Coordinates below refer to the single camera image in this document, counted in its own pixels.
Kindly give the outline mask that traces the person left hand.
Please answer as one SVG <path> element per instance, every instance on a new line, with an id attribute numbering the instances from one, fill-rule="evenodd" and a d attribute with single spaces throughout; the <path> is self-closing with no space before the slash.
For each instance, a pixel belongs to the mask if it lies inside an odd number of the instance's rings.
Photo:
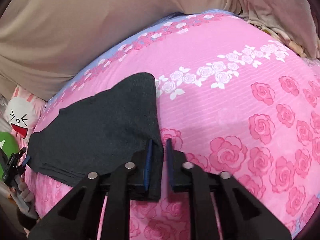
<path id="1" fill-rule="evenodd" d="M 17 205 L 22 205 L 23 203 L 32 203 L 34 201 L 34 194 L 28 189 L 28 185 L 24 182 L 24 180 L 16 176 L 15 181 L 17 183 L 17 188 L 10 188 L 10 195 Z"/>

